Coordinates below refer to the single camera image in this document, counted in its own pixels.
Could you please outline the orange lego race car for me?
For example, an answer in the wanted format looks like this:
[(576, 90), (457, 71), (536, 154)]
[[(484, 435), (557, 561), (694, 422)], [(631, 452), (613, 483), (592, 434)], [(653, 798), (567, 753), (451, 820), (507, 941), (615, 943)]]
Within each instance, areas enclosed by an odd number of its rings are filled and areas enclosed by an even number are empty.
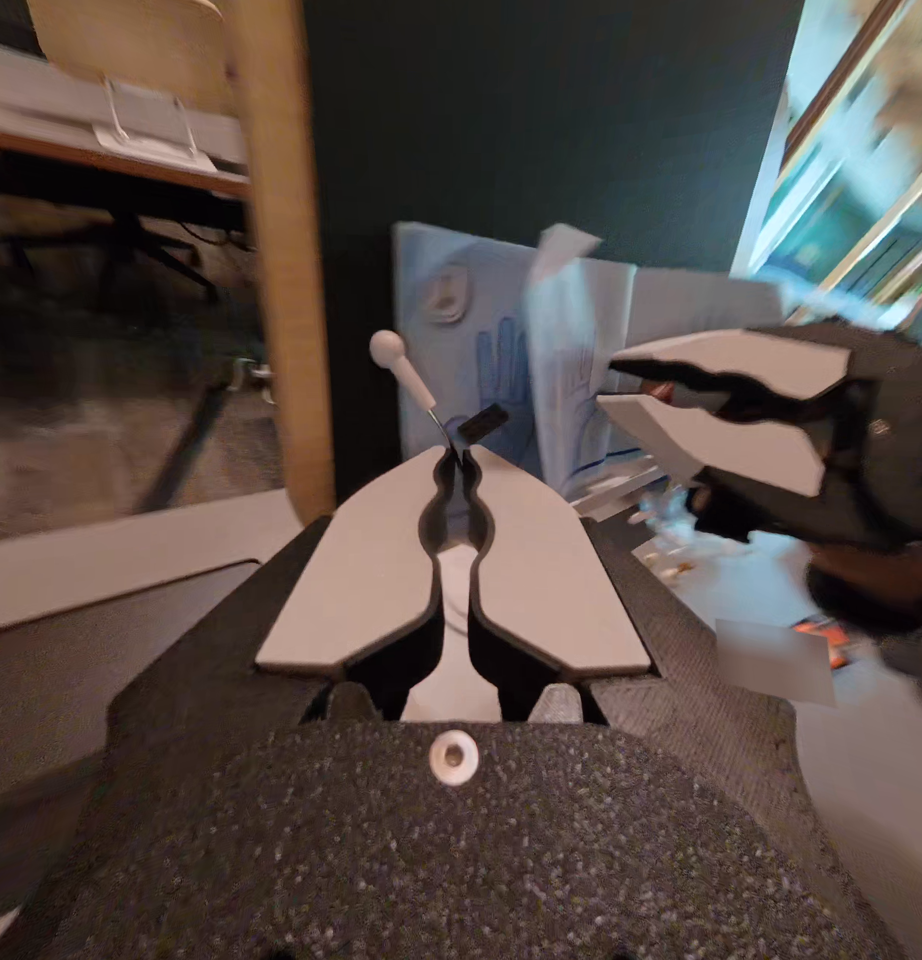
[(826, 615), (803, 618), (792, 630), (814, 637), (824, 638), (832, 671), (848, 666), (853, 660), (853, 643), (850, 633), (839, 620)]

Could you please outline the tan chair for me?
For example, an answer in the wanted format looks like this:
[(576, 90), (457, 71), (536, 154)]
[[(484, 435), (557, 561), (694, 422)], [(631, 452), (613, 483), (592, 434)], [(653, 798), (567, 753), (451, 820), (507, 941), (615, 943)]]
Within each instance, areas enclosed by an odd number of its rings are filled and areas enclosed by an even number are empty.
[(236, 116), (225, 21), (213, 3), (30, 1), (28, 8), (41, 52), (62, 72)]

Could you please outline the white display stand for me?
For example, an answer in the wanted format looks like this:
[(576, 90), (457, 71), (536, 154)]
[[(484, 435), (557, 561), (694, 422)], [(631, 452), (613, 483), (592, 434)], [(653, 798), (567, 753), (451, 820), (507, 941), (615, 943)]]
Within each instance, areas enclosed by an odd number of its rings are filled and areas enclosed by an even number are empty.
[(173, 170), (214, 174), (217, 168), (195, 141), (178, 97), (103, 78), (107, 118), (92, 123), (98, 144), (122, 159)]

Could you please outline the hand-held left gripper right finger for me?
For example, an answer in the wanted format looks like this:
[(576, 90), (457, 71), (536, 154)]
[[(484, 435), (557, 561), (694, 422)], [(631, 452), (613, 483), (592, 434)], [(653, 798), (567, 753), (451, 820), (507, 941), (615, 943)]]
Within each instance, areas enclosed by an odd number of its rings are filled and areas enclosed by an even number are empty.
[(485, 525), (469, 598), (487, 628), (572, 680), (648, 673), (651, 657), (575, 509), (484, 447), (468, 450), (468, 473), (470, 516)]

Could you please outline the small wooden desk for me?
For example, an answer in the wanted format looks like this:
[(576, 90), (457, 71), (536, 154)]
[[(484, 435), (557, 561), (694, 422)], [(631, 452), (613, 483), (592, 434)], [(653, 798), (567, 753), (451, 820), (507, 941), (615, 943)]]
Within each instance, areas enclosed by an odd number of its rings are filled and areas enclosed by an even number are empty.
[(246, 152), (233, 118), (194, 111), (195, 144), (215, 171), (179, 169), (121, 155), (97, 139), (104, 91), (74, 79), (32, 52), (0, 44), (0, 194), (96, 210), (107, 222), (58, 235), (8, 234), (0, 243), (29, 275), (30, 250), (92, 247), (104, 253), (98, 299), (106, 306), (121, 268), (137, 254), (198, 286), (214, 305), (217, 285), (200, 272), (191, 227), (245, 235)]

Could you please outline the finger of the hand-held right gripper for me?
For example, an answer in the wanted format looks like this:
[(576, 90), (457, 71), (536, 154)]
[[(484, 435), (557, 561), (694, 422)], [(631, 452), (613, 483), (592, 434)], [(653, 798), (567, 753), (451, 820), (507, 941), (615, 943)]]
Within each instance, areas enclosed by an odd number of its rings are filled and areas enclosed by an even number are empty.
[(810, 402), (847, 380), (853, 352), (853, 329), (723, 329), (630, 346), (609, 367), (696, 392)]
[(728, 421), (699, 407), (677, 407), (644, 393), (597, 397), (611, 423), (676, 481), (687, 484), (702, 470), (718, 470), (804, 498), (816, 498), (826, 467), (800, 426), (779, 417)]

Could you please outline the person's right hand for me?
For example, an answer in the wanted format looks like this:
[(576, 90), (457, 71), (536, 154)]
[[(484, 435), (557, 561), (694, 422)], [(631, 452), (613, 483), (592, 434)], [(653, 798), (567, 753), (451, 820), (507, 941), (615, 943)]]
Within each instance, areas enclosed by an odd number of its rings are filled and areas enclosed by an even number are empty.
[(805, 584), (824, 612), (866, 633), (922, 629), (922, 542), (884, 553), (810, 544)]

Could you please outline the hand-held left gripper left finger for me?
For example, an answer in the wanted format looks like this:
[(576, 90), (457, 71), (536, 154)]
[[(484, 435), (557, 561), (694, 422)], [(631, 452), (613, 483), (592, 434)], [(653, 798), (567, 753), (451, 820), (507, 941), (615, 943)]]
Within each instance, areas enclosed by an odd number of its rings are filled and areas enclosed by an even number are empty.
[(256, 656), (259, 668), (340, 676), (440, 610), (450, 452), (433, 446), (348, 498)]

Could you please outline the lego instruction booklet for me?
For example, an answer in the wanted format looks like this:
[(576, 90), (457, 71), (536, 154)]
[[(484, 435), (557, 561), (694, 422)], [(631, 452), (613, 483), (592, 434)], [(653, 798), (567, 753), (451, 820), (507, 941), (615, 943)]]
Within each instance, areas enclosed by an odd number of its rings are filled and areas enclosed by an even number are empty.
[(610, 369), (613, 354), (783, 319), (771, 284), (590, 258), (599, 244), (564, 224), (538, 247), (395, 225), (395, 331), (436, 402), (430, 414), (400, 390), (405, 458), (443, 440), (432, 416), (461, 446), (460, 426), (495, 404), (508, 419), (483, 445), (576, 500), (640, 454), (597, 405), (636, 386)]

